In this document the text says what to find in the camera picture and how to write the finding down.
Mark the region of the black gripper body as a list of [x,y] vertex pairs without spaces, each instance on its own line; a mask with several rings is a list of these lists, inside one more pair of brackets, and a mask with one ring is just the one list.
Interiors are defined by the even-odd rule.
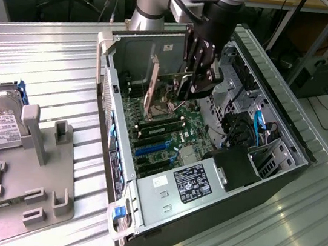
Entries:
[[194,13],[190,16],[198,40],[214,44],[221,53],[240,21],[244,5],[231,5],[222,1],[205,3],[201,16]]

